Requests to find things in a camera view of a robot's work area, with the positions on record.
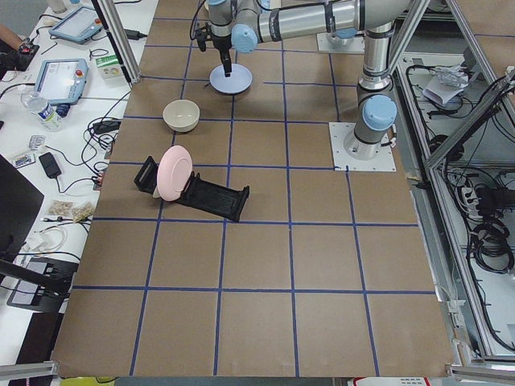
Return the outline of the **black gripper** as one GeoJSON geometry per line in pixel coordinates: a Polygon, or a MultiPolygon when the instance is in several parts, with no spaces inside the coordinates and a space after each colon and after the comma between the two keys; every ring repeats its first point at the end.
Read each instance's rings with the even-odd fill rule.
{"type": "Polygon", "coordinates": [[[232,60],[229,54],[231,44],[231,34],[222,36],[221,33],[214,31],[214,26],[205,23],[203,26],[198,25],[195,29],[195,40],[198,48],[205,52],[207,50],[206,42],[212,42],[215,49],[220,53],[220,60],[225,77],[232,74],[232,60]]]}

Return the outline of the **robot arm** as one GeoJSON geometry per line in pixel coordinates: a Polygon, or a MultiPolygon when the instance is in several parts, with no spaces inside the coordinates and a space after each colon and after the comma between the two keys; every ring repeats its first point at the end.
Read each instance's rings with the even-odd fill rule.
{"type": "Polygon", "coordinates": [[[327,33],[327,41],[335,46],[342,46],[352,41],[358,30],[355,28],[340,29],[327,33]]]}
{"type": "Polygon", "coordinates": [[[394,21],[406,11],[411,18],[425,10],[419,1],[318,1],[273,8],[260,1],[206,1],[208,21],[190,27],[201,51],[212,43],[226,77],[232,72],[230,51],[250,53],[260,43],[314,35],[326,52],[363,53],[357,83],[359,117],[345,137],[345,152],[362,161],[375,158],[397,116],[388,94],[396,60],[410,39],[409,26],[392,40],[394,21]]]}

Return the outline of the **person forearm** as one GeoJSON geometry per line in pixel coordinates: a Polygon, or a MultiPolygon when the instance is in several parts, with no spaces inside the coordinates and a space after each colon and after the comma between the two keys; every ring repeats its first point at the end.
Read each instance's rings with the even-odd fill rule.
{"type": "Polygon", "coordinates": [[[18,50],[23,44],[21,37],[3,24],[0,24],[0,40],[1,51],[18,50]]]}

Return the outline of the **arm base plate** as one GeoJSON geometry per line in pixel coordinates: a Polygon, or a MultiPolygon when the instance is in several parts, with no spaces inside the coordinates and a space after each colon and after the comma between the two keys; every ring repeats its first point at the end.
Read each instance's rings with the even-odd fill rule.
{"type": "Polygon", "coordinates": [[[320,52],[362,55],[365,51],[365,38],[362,34],[357,34],[349,39],[342,39],[336,35],[320,33],[316,39],[320,52]]]}
{"type": "Polygon", "coordinates": [[[395,172],[393,149],[389,135],[376,144],[360,142],[353,122],[330,122],[329,136],[335,170],[364,172],[395,172]]]}

